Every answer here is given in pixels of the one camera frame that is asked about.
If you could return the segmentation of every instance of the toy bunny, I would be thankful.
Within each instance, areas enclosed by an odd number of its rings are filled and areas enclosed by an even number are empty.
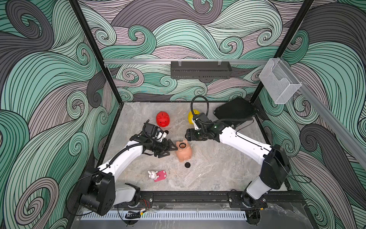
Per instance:
[[[149,173],[149,177],[151,178],[151,179],[153,179],[153,180],[156,180],[158,177],[159,177],[159,175],[156,175],[156,173],[157,173],[158,171],[156,171],[156,172],[154,172],[154,171],[148,171],[148,173]]]

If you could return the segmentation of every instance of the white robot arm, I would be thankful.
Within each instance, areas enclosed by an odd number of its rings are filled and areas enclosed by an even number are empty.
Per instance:
[[[272,188],[280,188],[290,171],[290,164],[282,147],[255,141],[238,133],[223,122],[211,122],[203,113],[199,114],[199,119],[193,121],[195,128],[187,129],[187,140],[216,140],[238,149],[262,166],[260,175],[243,191],[243,202],[247,207],[253,206],[255,200]],[[167,133],[158,130],[158,127],[145,124],[143,129],[147,129],[147,135],[140,133],[132,136],[126,147],[116,156],[95,170],[87,171],[88,173],[84,174],[85,177],[96,173],[94,177],[90,176],[82,183],[81,204],[100,215],[106,214],[112,205],[123,202],[130,202],[131,206],[134,205],[133,199],[137,189],[139,190],[138,187],[125,184],[121,188],[115,189],[115,181],[122,171],[146,149],[153,151],[154,155],[158,157],[167,156],[169,151],[177,150],[170,139],[165,139]]]

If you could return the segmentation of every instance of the metal bracket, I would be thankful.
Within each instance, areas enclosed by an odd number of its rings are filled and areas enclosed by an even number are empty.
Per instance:
[[[229,204],[231,208],[245,208],[245,209],[256,209],[256,208],[266,208],[267,202],[261,201],[261,198],[255,200],[253,208],[248,208],[245,206],[243,198],[240,192],[228,192]]]

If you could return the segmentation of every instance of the wave pattern wallpaper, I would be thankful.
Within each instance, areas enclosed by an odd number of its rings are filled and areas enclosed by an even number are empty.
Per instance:
[[[332,0],[317,0],[322,5]],[[268,59],[302,0],[79,0],[104,58]],[[173,80],[169,65],[111,64],[124,101],[251,97],[263,66],[229,80]]]
[[[65,228],[118,107],[68,0],[0,1],[0,86],[1,228]]]
[[[365,10],[365,1],[342,0],[312,8],[284,59],[366,148]],[[289,182],[303,193],[319,228],[364,229],[366,172],[352,152],[301,93],[281,105],[266,90],[259,98],[259,115],[271,142],[285,147],[292,174],[312,180]]]

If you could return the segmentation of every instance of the marble floor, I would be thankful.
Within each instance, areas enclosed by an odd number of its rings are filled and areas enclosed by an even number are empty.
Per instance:
[[[210,103],[211,120],[217,119],[213,110],[221,104]],[[206,103],[194,103],[194,109],[206,112]],[[155,117],[160,111],[165,111],[170,116],[169,126],[163,128],[169,131],[167,138],[174,143],[184,140],[186,129],[193,128],[188,123],[189,103],[125,103],[104,162],[119,152],[131,136],[139,133],[147,119],[156,125]],[[240,130],[240,133],[265,142],[255,120]],[[193,156],[187,161],[191,164],[190,168],[184,166],[185,162],[178,161],[174,151],[163,158],[142,154],[123,171],[116,182],[116,188],[128,182],[140,187],[142,191],[241,191],[260,173],[261,167],[253,159],[231,146],[214,140],[192,141],[190,144],[193,149]],[[154,182],[149,178],[148,170],[165,170],[167,178]]]

